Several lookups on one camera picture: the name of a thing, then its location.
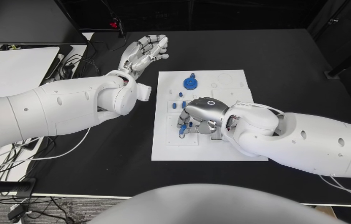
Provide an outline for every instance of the small blue object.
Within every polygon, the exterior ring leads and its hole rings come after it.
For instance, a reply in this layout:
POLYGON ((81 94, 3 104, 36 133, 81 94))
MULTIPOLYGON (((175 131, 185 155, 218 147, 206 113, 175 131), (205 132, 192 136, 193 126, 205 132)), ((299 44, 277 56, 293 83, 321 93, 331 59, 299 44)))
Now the small blue object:
POLYGON ((193 90, 198 87, 198 81, 195 80, 195 74, 191 74, 191 77, 185 79, 183 86, 186 90, 193 90))
POLYGON ((183 124, 183 125, 180 126, 180 129, 179 129, 179 134, 183 134, 183 133, 185 133, 185 129, 186 129, 186 125, 183 124))

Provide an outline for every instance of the silver robot hand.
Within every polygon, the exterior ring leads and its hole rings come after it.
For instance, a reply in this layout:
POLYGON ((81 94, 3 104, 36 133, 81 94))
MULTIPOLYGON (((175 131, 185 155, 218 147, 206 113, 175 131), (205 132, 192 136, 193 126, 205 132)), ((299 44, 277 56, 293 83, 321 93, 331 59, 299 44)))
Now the silver robot hand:
POLYGON ((201 97, 193 100, 179 116, 179 137, 183 138, 188 133, 214 133, 217 127, 221 127, 227 110, 228 106, 214 98, 201 97), (199 122, 199 125, 192 125, 191 118, 199 122))

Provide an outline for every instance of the black stand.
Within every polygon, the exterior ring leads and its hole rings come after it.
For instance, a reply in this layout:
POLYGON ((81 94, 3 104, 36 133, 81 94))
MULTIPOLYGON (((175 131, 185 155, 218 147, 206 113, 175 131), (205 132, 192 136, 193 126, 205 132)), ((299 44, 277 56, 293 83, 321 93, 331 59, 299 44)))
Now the black stand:
POLYGON ((351 67, 351 56, 345 61, 334 68, 332 71, 325 71, 323 74, 329 80, 339 80, 339 73, 351 67))
POLYGON ((35 178, 20 182, 0 182, 0 192, 17 192, 16 197, 29 198, 35 187, 35 178))

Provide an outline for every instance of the black table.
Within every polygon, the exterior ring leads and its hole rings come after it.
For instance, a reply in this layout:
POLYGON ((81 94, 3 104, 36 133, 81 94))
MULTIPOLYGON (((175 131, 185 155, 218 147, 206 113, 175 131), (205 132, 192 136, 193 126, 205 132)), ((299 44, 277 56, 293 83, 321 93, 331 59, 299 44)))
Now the black table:
MULTIPOLYGON (((147 34, 130 33, 128 44, 147 34)), ((318 175, 284 167, 271 160, 150 160, 159 71, 244 69, 256 103, 284 112, 313 114, 351 123, 351 97, 342 83, 326 80, 323 76, 331 67, 303 29, 173 31, 159 34, 169 37, 169 59, 154 62, 137 80, 152 86, 149 102, 137 101, 127 116, 92 127, 84 143, 66 156, 37 164, 33 192, 134 196, 167 185, 217 183, 266 191, 300 203, 351 204, 349 194, 331 187, 318 175)), ((117 33, 98 33, 92 40, 105 41, 111 48, 123 44, 117 33)), ((117 69, 124 48, 110 52, 104 44, 95 43, 95 47, 95 63, 105 74, 117 69)), ((87 76, 95 76, 91 66, 87 76)), ((59 136, 52 155, 66 152, 85 132, 59 136)), ((339 182, 351 188, 349 179, 339 182)))

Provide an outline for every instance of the robotic hand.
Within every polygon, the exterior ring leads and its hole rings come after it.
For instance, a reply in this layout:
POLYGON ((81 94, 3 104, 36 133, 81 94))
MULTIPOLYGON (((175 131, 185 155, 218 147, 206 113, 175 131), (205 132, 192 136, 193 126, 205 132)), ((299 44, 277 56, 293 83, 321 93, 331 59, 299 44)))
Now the robotic hand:
POLYGON ((306 172, 351 177, 351 124, 269 106, 237 102, 228 107, 204 97, 185 107, 179 137, 219 131, 222 140, 247 156, 266 156, 306 172), (191 118, 199 122, 192 126, 191 118))
POLYGON ((127 47, 120 67, 105 76, 56 81, 0 98, 0 147, 37 136, 78 132, 127 115, 150 87, 137 84, 147 65, 167 58, 167 38, 147 35, 127 47))

